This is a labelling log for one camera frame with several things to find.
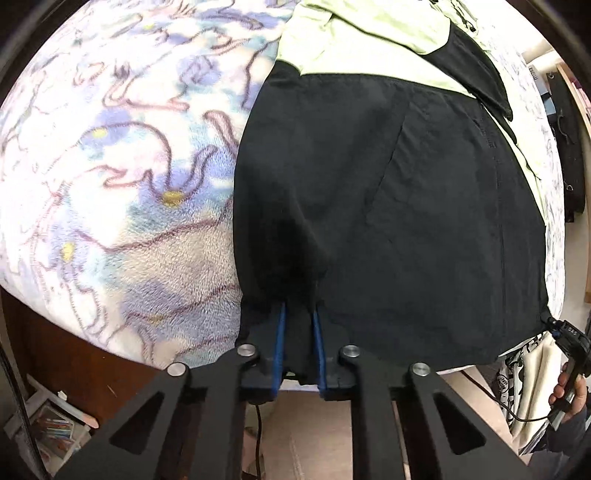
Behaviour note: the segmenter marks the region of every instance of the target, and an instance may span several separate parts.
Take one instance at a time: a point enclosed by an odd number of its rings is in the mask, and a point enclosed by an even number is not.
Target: fleece blanket
[[[100,348],[157,367],[233,347],[233,171],[290,0],[93,0],[0,112],[0,284]],[[560,161],[521,56],[486,25],[546,146],[546,281],[564,295]]]

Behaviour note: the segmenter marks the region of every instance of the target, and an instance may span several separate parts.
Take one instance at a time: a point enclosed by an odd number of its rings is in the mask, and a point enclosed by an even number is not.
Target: patterned cloth
[[[233,347],[236,152],[295,2],[93,0],[0,112],[0,284],[117,355],[196,366]],[[564,296],[560,162],[522,58],[479,24],[547,143],[546,280]]]

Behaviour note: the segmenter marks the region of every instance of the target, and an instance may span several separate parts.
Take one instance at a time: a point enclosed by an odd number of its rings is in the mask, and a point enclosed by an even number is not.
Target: black cable
[[[261,436],[262,436],[262,420],[261,420],[261,409],[258,405],[256,408],[256,419],[258,420],[258,429],[256,431],[256,448],[255,448],[255,463],[256,463],[256,477],[258,480],[262,480],[261,475]]]
[[[17,404],[17,413],[21,419],[22,430],[25,433],[25,440],[27,441],[27,446],[29,447],[29,451],[31,452],[31,456],[33,457],[33,462],[35,463],[37,470],[39,470],[42,479],[51,480],[51,477],[45,469],[45,465],[43,464],[41,454],[39,453],[39,449],[37,447],[37,442],[33,439],[33,434],[31,433],[31,423],[29,422],[29,415],[27,414],[25,403],[22,400],[21,393],[18,388],[17,379],[14,376],[14,370],[12,369],[12,365],[10,364],[6,352],[4,351],[2,342],[0,342],[0,363],[2,364],[2,369],[4,370],[4,373],[8,380],[8,384],[10,385],[10,390],[12,391],[14,401]]]
[[[502,404],[500,401],[498,401],[498,400],[495,398],[495,396],[494,396],[494,395],[492,395],[491,393],[489,393],[489,391],[488,391],[486,388],[484,388],[484,387],[483,387],[482,385],[480,385],[480,384],[479,384],[479,383],[478,383],[476,380],[474,380],[474,379],[473,379],[473,378],[472,378],[470,375],[468,375],[466,372],[464,372],[464,370],[461,370],[461,371],[460,371],[460,373],[461,373],[462,375],[464,375],[464,377],[466,377],[468,380],[470,380],[470,381],[471,381],[473,384],[475,384],[475,385],[476,385],[478,388],[480,388],[480,389],[482,390],[482,392],[483,392],[483,393],[484,393],[484,394],[485,394],[485,395],[486,395],[488,398],[490,398],[492,401],[494,401],[494,402],[498,403],[498,404],[501,406],[501,408],[504,408],[504,409],[507,411],[507,413],[508,413],[509,415],[511,415],[511,416],[512,416],[512,417],[513,417],[515,420],[517,420],[517,421],[522,421],[522,422],[526,423],[526,422],[528,422],[528,421],[540,421],[540,420],[547,420],[547,419],[548,419],[548,416],[545,416],[545,417],[542,417],[542,418],[539,418],[539,419],[528,419],[528,420],[524,420],[524,419],[521,419],[521,418],[519,418],[517,415],[515,415],[515,414],[514,414],[514,413],[513,413],[513,412],[512,412],[512,411],[509,409],[509,407],[508,407],[507,405],[503,405],[503,404]]]

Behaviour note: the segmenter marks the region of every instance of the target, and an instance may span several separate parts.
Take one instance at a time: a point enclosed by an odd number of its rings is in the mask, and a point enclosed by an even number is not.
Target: silver screw head
[[[170,364],[166,371],[171,377],[180,377],[183,373],[185,373],[186,369],[187,367],[184,364],[176,362],[174,364]]]
[[[238,347],[237,351],[240,356],[253,356],[256,353],[256,347],[250,343],[244,343]]]
[[[361,354],[361,349],[357,345],[345,345],[343,355],[349,358],[357,358]]]
[[[415,373],[419,377],[426,377],[428,374],[431,373],[431,368],[427,364],[417,362],[413,365],[413,373]]]

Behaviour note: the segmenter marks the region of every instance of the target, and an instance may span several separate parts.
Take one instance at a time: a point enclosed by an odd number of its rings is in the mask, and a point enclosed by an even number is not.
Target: sleeve
[[[569,421],[563,423],[558,430],[548,429],[548,450],[551,452],[563,452],[572,456],[585,435],[585,421],[587,419],[587,407],[584,407]]]
[[[419,55],[447,43],[450,20],[429,2],[416,0],[304,0],[370,35],[404,45]]]

